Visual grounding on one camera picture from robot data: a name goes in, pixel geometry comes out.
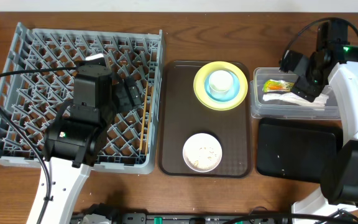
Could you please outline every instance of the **wooden stick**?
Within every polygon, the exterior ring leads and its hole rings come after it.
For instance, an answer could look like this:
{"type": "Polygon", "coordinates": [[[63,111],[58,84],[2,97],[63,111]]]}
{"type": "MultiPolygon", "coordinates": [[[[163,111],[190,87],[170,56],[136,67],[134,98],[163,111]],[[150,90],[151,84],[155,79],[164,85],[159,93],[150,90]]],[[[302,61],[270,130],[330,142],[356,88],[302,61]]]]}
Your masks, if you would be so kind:
{"type": "Polygon", "coordinates": [[[143,109],[142,131],[140,132],[140,153],[142,153],[143,134],[144,134],[144,121],[146,120],[147,90],[149,90],[149,82],[147,82],[147,84],[146,84],[146,93],[145,93],[145,96],[144,96],[144,109],[143,109]]]}
{"type": "Polygon", "coordinates": [[[150,121],[152,120],[151,115],[152,115],[152,105],[153,105],[153,90],[154,89],[152,89],[152,94],[151,94],[151,97],[150,97],[149,123],[147,125],[147,140],[146,140],[146,153],[145,153],[145,155],[147,155],[147,150],[148,150],[147,145],[149,143],[149,134],[150,134],[150,131],[149,131],[150,130],[150,121]]]}

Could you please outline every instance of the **white wall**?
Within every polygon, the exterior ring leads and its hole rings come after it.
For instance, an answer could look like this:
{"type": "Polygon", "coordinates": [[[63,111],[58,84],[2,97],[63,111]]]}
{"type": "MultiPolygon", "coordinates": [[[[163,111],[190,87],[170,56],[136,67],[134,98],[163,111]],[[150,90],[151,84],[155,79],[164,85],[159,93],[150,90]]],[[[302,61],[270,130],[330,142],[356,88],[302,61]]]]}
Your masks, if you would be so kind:
{"type": "Polygon", "coordinates": [[[0,11],[358,12],[358,0],[0,0],[0,11]]]}

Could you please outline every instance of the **wooden surface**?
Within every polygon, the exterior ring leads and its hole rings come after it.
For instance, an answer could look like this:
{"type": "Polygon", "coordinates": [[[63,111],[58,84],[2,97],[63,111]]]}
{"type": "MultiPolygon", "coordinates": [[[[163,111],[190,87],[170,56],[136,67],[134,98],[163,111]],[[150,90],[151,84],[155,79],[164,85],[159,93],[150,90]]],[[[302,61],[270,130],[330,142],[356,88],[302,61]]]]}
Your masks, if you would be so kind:
{"type": "MultiPolygon", "coordinates": [[[[326,16],[349,19],[358,14],[189,14],[189,13],[0,13],[0,72],[18,22],[28,28],[98,30],[158,34],[172,60],[224,60],[257,67],[277,67],[288,41],[309,22],[326,16]]],[[[316,28],[294,46],[311,53],[316,28]]],[[[354,35],[351,41],[357,44],[354,35]]],[[[256,139],[257,122],[253,121],[256,139]]],[[[0,166],[0,223],[25,223],[34,201],[39,169],[0,166]]],[[[248,213],[256,206],[288,211],[316,184],[259,175],[245,179],[170,177],[156,166],[149,175],[92,172],[78,197],[75,211],[105,202],[119,208],[154,213],[248,213]]]]}

